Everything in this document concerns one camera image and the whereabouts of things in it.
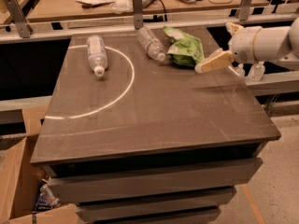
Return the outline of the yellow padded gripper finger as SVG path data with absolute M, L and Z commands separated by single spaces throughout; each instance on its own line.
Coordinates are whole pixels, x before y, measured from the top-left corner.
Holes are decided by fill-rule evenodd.
M 230 50 L 216 49 L 203 61 L 195 66 L 197 73 L 206 73 L 228 67 L 234 61 L 234 56 Z
M 237 32 L 243 29 L 242 25 L 233 22 L 226 22 L 225 27 L 230 35 L 235 35 Z

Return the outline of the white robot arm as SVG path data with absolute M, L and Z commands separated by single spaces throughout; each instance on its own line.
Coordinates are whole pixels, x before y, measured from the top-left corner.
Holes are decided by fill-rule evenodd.
M 217 49 L 195 66 L 197 73 L 222 69 L 232 62 L 269 62 L 291 70 L 299 69 L 299 18 L 291 26 L 242 27 L 235 31 L 229 49 Z

